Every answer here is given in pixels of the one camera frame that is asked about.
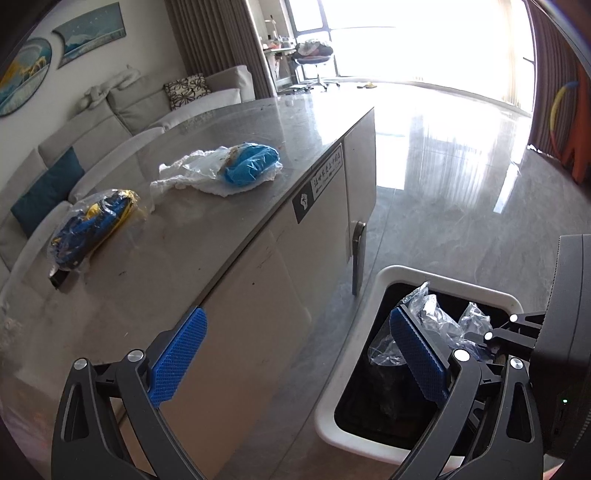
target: floor-to-ceiling window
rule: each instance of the floor-to-ceiling window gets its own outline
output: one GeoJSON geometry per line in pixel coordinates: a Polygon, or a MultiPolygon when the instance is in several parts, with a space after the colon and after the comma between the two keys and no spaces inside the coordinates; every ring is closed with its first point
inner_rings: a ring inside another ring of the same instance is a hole
{"type": "MultiPolygon", "coordinates": [[[[324,77],[417,81],[531,111],[530,22],[522,0],[288,0],[297,40],[330,40],[324,77]]],[[[306,77],[316,76],[313,66],[306,77]]]]}

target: framed artwork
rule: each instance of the framed artwork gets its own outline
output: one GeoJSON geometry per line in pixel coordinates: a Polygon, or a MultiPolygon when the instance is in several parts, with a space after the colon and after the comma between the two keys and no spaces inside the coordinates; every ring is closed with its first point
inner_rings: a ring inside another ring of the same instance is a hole
{"type": "Polygon", "coordinates": [[[25,42],[0,79],[0,116],[27,103],[45,79],[50,62],[51,45],[45,38],[25,42]]]}
{"type": "Polygon", "coordinates": [[[97,8],[56,27],[64,43],[64,56],[57,68],[72,60],[125,36],[119,2],[97,8]]]}

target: cabinet door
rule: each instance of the cabinet door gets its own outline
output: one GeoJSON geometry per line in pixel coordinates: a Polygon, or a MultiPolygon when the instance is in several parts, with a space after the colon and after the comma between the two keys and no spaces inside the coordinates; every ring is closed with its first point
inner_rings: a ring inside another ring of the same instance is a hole
{"type": "MultiPolygon", "coordinates": [[[[302,188],[311,185],[323,165],[302,188]]],[[[298,189],[203,302],[209,323],[205,340],[176,395],[161,406],[208,478],[221,470],[263,413],[347,265],[342,162],[298,223],[294,201],[300,200],[298,189]]],[[[130,425],[122,431],[136,465],[150,471],[130,425]]]]}
{"type": "Polygon", "coordinates": [[[161,411],[193,462],[214,478],[271,399],[311,321],[269,229],[202,306],[207,335],[161,411]]]}
{"type": "Polygon", "coordinates": [[[373,110],[367,113],[345,136],[343,146],[349,201],[349,239],[352,239],[357,222],[367,223],[375,206],[376,158],[373,110]]]}

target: blue and yellow package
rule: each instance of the blue and yellow package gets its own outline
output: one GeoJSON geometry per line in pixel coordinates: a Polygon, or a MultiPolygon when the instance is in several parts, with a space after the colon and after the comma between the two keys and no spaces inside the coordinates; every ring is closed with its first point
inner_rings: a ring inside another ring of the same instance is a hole
{"type": "Polygon", "coordinates": [[[129,216],[138,200],[131,190],[107,190],[79,201],[49,242],[49,258],[60,270],[79,268],[129,216]]]}

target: trash bin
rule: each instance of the trash bin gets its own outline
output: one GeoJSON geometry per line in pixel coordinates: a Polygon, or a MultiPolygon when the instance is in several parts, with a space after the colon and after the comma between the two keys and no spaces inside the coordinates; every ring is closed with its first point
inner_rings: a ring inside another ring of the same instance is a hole
{"type": "MultiPolygon", "coordinates": [[[[390,311],[425,281],[441,308],[459,319],[469,301],[491,317],[493,327],[523,313],[519,301],[477,285],[393,265],[376,276],[374,286],[339,357],[314,412],[316,431],[327,443],[383,462],[399,465],[417,443],[437,411],[424,399],[407,365],[370,363],[369,344],[390,311]]],[[[466,429],[446,470],[458,467],[472,440],[466,429]]]]}

